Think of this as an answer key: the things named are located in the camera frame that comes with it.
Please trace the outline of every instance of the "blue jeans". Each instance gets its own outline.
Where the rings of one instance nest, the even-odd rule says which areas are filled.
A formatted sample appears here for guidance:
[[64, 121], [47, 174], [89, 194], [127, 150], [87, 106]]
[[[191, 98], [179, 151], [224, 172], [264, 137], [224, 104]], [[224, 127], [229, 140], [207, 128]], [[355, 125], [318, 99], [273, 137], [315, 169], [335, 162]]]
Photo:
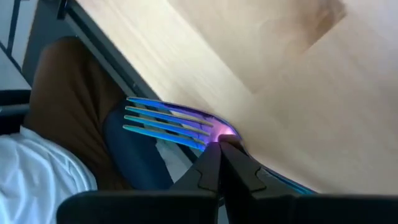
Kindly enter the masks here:
[[122, 100], [106, 117], [103, 133], [109, 153], [127, 181], [139, 190], [168, 189], [173, 180], [160, 156], [152, 137], [133, 133], [122, 128], [127, 120]]

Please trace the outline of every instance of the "blue fork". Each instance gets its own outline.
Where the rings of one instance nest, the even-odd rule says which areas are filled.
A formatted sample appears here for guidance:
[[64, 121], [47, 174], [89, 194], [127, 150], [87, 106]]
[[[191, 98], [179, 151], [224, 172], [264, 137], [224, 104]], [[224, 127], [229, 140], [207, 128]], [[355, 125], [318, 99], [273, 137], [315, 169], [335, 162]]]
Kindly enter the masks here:
[[[154, 108], [154, 110], [151, 110], [136, 106], [127, 106], [125, 109], [135, 113], [136, 115], [125, 115], [124, 119], [144, 124], [148, 127], [140, 128], [130, 124], [123, 125], [123, 128], [128, 131], [183, 144], [201, 151], [205, 150], [208, 143], [218, 142], [218, 136], [222, 134], [233, 134], [238, 140], [242, 140], [232, 125], [228, 124], [225, 120], [204, 111], [163, 101], [148, 100], [145, 98], [128, 97], [127, 100], [134, 104]], [[163, 113], [159, 110], [172, 111], [176, 113]], [[155, 118], [156, 120], [139, 117], [139, 115]], [[268, 171], [270, 175], [289, 185], [301, 194], [314, 194], [314, 191], [294, 182], [293, 180], [283, 177], [266, 167], [264, 167], [264, 169]]]

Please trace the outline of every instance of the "knee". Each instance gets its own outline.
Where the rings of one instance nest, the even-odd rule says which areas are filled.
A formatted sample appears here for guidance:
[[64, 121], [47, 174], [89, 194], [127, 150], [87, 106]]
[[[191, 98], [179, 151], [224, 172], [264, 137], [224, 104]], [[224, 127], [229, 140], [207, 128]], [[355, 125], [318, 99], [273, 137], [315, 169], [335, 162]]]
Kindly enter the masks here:
[[62, 37], [46, 46], [42, 52], [52, 60], [79, 61], [91, 55], [84, 43], [78, 37]]

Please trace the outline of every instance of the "person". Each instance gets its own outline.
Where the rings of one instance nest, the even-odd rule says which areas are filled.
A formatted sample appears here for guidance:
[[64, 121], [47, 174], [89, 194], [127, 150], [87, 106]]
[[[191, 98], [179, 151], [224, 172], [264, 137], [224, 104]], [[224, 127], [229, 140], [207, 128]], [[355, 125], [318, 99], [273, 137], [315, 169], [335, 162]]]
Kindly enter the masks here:
[[122, 128], [128, 104], [79, 39], [47, 46], [20, 132], [0, 136], [0, 223], [55, 223], [79, 192], [169, 188], [155, 139]]

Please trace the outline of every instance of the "leg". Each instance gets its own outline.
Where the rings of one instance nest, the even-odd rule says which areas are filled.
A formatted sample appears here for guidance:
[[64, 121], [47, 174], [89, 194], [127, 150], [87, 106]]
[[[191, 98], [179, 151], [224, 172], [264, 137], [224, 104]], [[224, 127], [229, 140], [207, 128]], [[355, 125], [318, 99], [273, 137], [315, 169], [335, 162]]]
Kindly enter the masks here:
[[173, 180], [156, 148], [156, 140], [122, 128], [126, 124], [124, 107], [129, 105], [127, 100], [121, 101], [105, 119], [103, 131], [109, 153], [135, 189], [168, 189]]
[[130, 189], [103, 137], [105, 119], [124, 98], [90, 51], [78, 39], [65, 38], [42, 53], [24, 126], [74, 153], [100, 190]]

